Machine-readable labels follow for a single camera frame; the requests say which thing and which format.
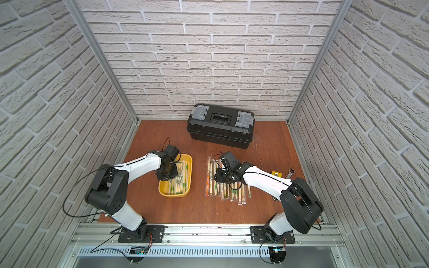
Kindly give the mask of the green panda chopsticks pair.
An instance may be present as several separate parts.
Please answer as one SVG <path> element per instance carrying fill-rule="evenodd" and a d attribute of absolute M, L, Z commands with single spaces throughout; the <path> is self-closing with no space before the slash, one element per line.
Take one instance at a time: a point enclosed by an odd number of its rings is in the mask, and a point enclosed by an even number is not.
<path fill-rule="evenodd" d="M 248 197 L 250 199 L 252 195 L 251 195 L 251 187 L 249 185 L 247 186 L 247 190 L 248 190 Z"/>

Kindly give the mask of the yellow plastic storage box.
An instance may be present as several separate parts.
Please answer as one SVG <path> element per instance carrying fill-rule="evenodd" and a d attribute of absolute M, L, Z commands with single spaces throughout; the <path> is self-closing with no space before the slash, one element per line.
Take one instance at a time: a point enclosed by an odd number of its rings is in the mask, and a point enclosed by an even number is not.
<path fill-rule="evenodd" d="M 159 182 L 159 193 L 168 198 L 181 198 L 188 195 L 191 189 L 192 164 L 193 159 L 190 155 L 182 155 L 176 164 L 178 175 L 172 180 Z"/>

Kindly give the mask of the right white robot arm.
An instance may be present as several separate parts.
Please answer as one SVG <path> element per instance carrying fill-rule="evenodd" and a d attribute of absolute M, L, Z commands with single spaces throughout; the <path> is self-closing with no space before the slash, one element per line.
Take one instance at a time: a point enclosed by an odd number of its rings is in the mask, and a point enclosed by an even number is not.
<path fill-rule="evenodd" d="M 275 240 L 293 230 L 307 234 L 324 211 L 323 205 L 305 180 L 283 179 L 247 162 L 234 168 L 218 167 L 214 180 L 219 183 L 252 186 L 279 200 L 283 212 L 273 216 L 265 227 Z"/>

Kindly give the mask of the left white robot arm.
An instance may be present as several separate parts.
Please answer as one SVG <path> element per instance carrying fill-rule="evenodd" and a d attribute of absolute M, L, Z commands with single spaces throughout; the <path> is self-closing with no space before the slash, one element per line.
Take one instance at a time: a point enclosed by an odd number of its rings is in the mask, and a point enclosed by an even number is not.
<path fill-rule="evenodd" d="M 169 180 L 178 174 L 176 158 L 179 151 L 151 151 L 127 163 L 103 164 L 87 190 L 85 201 L 112 217 L 127 231 L 143 234 L 144 218 L 127 203 L 128 185 L 135 179 L 156 172 L 159 180 Z"/>

